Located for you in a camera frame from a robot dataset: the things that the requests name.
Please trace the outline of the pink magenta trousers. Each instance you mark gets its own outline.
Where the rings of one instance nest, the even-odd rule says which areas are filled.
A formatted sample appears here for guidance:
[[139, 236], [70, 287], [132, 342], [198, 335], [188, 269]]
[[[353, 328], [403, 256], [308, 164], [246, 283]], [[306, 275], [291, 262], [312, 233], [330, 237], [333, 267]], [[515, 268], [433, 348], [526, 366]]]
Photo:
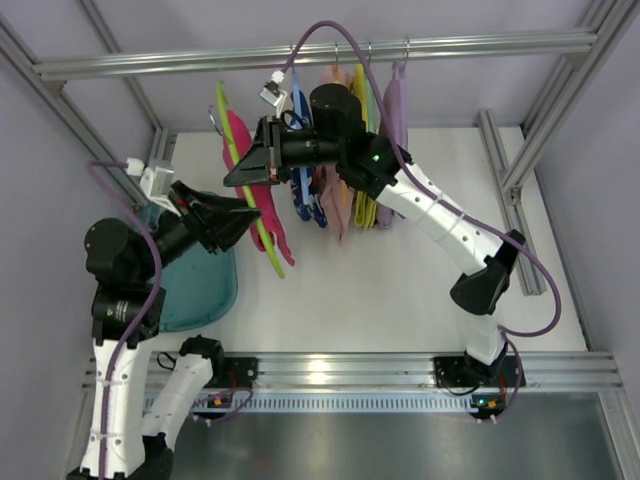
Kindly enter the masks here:
[[[227, 116], [231, 128], [233, 140], [235, 142], [236, 150], [239, 158], [248, 152], [252, 144], [252, 137], [245, 122], [233, 111], [227, 110]], [[223, 161], [228, 169], [233, 169], [234, 163], [229, 151], [227, 140], [223, 140], [222, 150]], [[234, 187], [236, 195], [239, 198], [244, 199], [245, 195], [241, 187]], [[278, 247], [281, 256], [290, 265], [295, 266], [295, 260], [292, 252], [287, 244], [284, 228], [281, 224], [279, 216], [276, 212], [273, 196], [271, 193], [271, 187], [266, 185], [252, 185], [249, 187], [253, 199], [257, 207], [261, 211], [261, 220], [265, 227], [266, 232], [269, 234], [271, 243], [275, 242]], [[259, 236], [259, 232], [256, 224], [250, 227], [250, 235], [254, 246], [261, 252], [266, 252], [266, 248], [262, 239]]]

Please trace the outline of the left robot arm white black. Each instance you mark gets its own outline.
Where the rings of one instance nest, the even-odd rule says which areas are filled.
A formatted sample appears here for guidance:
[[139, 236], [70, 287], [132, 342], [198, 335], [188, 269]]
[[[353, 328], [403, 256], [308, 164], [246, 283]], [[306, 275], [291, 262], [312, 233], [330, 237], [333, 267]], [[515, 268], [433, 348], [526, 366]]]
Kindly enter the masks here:
[[70, 479], [167, 479], [175, 443], [201, 390], [222, 377], [224, 350], [203, 336], [181, 346], [170, 378], [144, 408], [148, 364], [160, 332], [164, 267], [200, 244], [209, 253], [234, 246], [260, 217], [239, 198], [174, 182], [171, 210], [158, 227], [117, 218], [86, 233], [86, 269], [97, 281], [91, 305], [95, 396], [85, 452]]

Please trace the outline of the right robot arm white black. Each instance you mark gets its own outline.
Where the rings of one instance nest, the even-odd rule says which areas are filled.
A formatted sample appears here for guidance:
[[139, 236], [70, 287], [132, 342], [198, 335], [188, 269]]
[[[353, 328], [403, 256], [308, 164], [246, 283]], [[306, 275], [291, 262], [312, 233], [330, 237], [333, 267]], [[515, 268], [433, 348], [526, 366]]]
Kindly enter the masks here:
[[479, 388], [497, 382], [508, 346], [495, 310], [509, 287], [523, 235], [513, 230], [499, 241], [472, 226], [405, 149], [367, 131], [361, 103], [347, 87], [320, 85], [309, 104], [312, 122], [301, 129], [288, 126], [283, 116], [261, 118], [247, 153], [225, 176], [225, 186], [276, 185], [287, 182], [296, 167], [332, 164], [348, 186], [412, 221], [461, 271], [450, 297], [464, 312], [466, 348], [439, 371], [438, 385]]

